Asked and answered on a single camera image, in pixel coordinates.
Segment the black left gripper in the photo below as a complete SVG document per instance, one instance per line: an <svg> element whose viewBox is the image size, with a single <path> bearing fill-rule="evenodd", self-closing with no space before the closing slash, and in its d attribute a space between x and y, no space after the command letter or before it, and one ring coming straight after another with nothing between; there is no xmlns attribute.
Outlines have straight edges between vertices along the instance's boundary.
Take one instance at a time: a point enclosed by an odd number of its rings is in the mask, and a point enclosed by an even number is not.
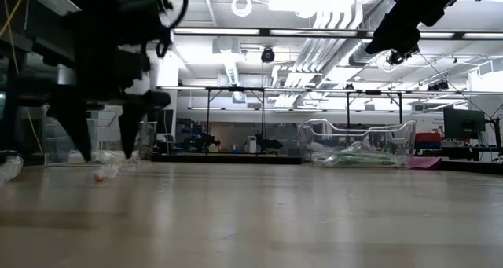
<svg viewBox="0 0 503 268"><path fill-rule="evenodd" d="M73 84L17 78L18 105L50 105L52 117L64 128L86 162L91 161L91 141L86 105L113 102L123 106L119 116L122 150L132 157L145 105L165 103L160 95L128 95L151 68L145 51L158 42L163 57L171 44L174 27L167 13L169 0L69 0L77 11L59 15L36 0L16 0L15 18L26 27L18 31L28 50L42 56L49 66L63 65L75 73Z"/></svg>

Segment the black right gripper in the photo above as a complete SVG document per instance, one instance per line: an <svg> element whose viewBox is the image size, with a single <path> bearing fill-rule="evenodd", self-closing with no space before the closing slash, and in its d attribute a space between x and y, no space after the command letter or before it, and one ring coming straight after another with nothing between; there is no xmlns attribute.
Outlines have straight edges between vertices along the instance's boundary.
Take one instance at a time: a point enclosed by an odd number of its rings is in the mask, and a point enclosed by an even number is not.
<svg viewBox="0 0 503 268"><path fill-rule="evenodd" d="M408 53L420 40L419 23L428 27L436 24L445 14L446 7L457 0L395 0L373 33L365 51L369 54L385 50Z"/></svg>

